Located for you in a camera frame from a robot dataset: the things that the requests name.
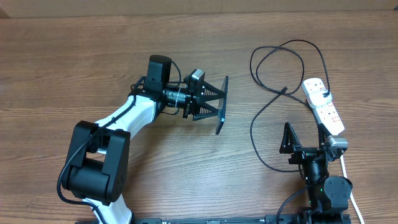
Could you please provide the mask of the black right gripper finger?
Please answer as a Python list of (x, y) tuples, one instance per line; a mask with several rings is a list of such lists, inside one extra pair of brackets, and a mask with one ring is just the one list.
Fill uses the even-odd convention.
[(323, 123), (320, 123), (317, 125), (318, 128), (318, 143), (319, 147), (322, 147), (324, 145), (329, 146), (330, 143), (328, 141), (328, 137), (331, 136), (331, 133), (329, 130), (325, 127)]
[(292, 154), (302, 148), (298, 136), (289, 122), (284, 124), (284, 135), (280, 145), (281, 154)]

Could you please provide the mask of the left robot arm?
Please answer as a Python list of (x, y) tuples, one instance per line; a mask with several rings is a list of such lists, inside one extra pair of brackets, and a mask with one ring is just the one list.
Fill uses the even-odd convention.
[(65, 165), (57, 180), (60, 200), (89, 206), (95, 223), (134, 223), (123, 190), (127, 182), (131, 139), (152, 123), (164, 108), (175, 108), (183, 117), (198, 121), (216, 117), (218, 134), (226, 116), (229, 78), (221, 88), (205, 81), (195, 69), (178, 81), (170, 81), (176, 63), (163, 55), (151, 55), (147, 74), (131, 85), (125, 104), (94, 123), (80, 121), (74, 127)]

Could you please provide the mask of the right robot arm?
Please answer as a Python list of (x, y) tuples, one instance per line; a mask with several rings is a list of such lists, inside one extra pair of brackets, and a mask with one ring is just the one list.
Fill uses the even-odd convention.
[[(279, 208), (277, 223), (350, 223), (348, 200), (353, 188), (352, 182), (343, 176), (330, 175), (328, 165), (339, 159), (348, 149), (348, 142), (342, 135), (333, 135), (327, 128), (318, 126), (320, 144), (317, 147), (303, 147), (292, 125), (287, 122), (280, 145), (281, 154), (289, 154), (289, 164), (300, 167), (305, 187), (291, 195)], [(295, 214), (282, 215), (284, 206), (302, 192), (308, 193), (309, 207)]]

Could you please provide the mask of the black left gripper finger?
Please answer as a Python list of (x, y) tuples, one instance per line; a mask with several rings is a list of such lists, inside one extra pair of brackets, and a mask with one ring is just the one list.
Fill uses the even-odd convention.
[(218, 115), (218, 109), (208, 103), (197, 104), (193, 111), (193, 120), (198, 121)]
[(203, 82), (203, 101), (213, 101), (225, 98), (226, 93), (213, 85)]

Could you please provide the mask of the Samsung Galaxy smartphone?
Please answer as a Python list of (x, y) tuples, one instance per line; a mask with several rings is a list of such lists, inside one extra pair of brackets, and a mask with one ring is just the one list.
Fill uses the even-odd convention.
[(225, 122), (225, 116), (226, 116), (226, 102), (227, 102), (227, 96), (228, 96), (228, 83), (229, 83), (229, 76), (225, 76), (223, 85), (222, 85), (222, 91), (224, 93), (223, 97), (220, 98), (219, 100), (219, 107), (218, 107), (218, 119), (217, 119), (217, 125), (216, 125), (216, 135), (219, 135), (221, 128), (224, 125)]

